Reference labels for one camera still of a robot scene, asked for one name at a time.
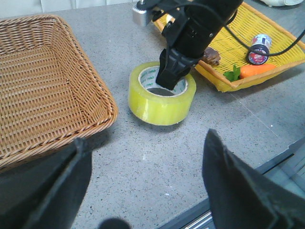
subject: brown food item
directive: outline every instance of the brown food item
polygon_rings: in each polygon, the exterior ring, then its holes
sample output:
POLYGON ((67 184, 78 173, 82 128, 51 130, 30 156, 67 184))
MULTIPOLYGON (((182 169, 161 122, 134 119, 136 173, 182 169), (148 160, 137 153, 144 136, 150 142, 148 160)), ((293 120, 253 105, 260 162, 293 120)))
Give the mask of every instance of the brown food item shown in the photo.
POLYGON ((219 55, 219 52, 212 49, 211 47, 207 47, 204 50, 202 60, 206 62, 207 64, 211 65, 219 65, 221 57, 219 55))

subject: wicker basket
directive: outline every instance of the wicker basket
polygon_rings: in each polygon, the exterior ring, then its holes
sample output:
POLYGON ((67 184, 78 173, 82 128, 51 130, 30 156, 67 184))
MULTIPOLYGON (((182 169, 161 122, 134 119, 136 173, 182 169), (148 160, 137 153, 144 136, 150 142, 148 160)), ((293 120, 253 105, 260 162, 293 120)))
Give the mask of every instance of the wicker basket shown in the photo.
POLYGON ((115 101, 53 15, 0 21, 0 170, 109 127, 115 101))
MULTIPOLYGON (((166 15, 155 22, 155 25, 161 31, 165 24, 166 15)), ((295 40, 292 34, 246 3, 239 7, 237 16, 229 27, 239 39, 248 45, 251 45, 251 39, 255 35, 259 33, 268 34, 272 38, 270 52, 281 51, 295 40)), ((267 63, 276 65, 275 69, 230 82, 223 76, 223 73, 232 71, 234 64, 237 66, 248 65, 245 61, 247 49, 240 45, 224 28, 213 39, 210 46, 220 53, 220 65, 210 66, 203 61, 199 61, 195 68, 222 92, 237 91, 262 83, 285 70, 305 63, 305 53, 302 50, 305 49, 305 44, 299 42, 290 51, 280 56, 269 57, 267 63)))

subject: speckled countertop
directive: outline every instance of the speckled countertop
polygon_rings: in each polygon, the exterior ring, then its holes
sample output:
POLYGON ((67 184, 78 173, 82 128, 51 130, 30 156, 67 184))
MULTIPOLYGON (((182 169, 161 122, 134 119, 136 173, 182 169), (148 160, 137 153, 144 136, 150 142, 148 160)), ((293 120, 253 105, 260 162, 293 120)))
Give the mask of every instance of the speckled countertop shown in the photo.
MULTIPOLYGON (((303 30, 304 3, 269 8, 247 2, 294 35, 303 30)), ((253 167, 305 135, 304 64, 233 93, 218 92, 192 71, 197 92, 183 122, 159 127, 137 119, 127 104, 129 74, 157 61, 165 41, 152 24, 140 28, 132 22, 133 5, 56 12, 71 25, 120 110, 113 126, 89 139, 93 171, 74 229, 97 228, 108 217, 154 229, 207 198, 201 169, 209 128, 253 167)))

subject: small can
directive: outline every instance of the small can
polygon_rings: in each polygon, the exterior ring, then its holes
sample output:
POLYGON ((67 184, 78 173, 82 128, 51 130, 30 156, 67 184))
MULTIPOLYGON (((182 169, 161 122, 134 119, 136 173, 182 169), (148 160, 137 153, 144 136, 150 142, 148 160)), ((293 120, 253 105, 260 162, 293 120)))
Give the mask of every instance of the small can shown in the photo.
MULTIPOLYGON (((252 46, 251 49, 269 54, 269 49, 271 46, 272 40, 266 34, 258 34, 252 39, 252 46)), ((268 60, 268 56, 256 54, 254 52, 249 51, 246 56, 246 61, 249 64, 260 65, 265 63, 268 60)))

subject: packing tape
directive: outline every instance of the packing tape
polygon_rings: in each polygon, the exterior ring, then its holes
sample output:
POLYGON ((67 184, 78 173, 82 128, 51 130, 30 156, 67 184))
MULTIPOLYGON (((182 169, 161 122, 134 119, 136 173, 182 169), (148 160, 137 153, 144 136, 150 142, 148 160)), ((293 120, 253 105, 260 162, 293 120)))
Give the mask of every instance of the packing tape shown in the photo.
POLYGON ((196 83, 188 74, 169 91, 156 83, 159 62, 148 62, 136 67, 130 75, 128 103, 141 120, 153 125, 173 125, 188 114, 196 83))

